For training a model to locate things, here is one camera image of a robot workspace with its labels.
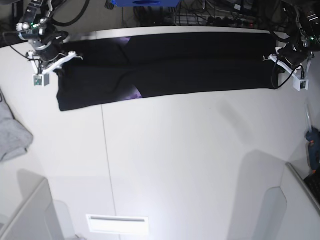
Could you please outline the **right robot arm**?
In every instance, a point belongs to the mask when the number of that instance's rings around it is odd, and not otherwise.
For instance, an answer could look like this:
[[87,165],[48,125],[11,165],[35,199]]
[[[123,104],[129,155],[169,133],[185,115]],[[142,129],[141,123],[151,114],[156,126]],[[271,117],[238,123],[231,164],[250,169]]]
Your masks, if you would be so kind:
[[78,22],[86,12],[90,1],[86,0],[80,13],[69,22],[54,19],[65,0],[32,0],[16,25],[16,34],[33,48],[25,57],[31,62],[35,76],[42,77],[59,69],[74,58],[82,58],[75,51],[66,52],[62,44],[69,36],[57,27],[69,27]]

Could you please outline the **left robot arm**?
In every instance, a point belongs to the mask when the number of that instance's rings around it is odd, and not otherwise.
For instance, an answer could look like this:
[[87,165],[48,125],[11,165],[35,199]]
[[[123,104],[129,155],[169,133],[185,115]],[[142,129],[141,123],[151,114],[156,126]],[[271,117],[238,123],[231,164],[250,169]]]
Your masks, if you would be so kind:
[[269,56],[277,65],[301,68],[320,51],[318,0],[262,0],[260,13],[270,35],[284,44]]

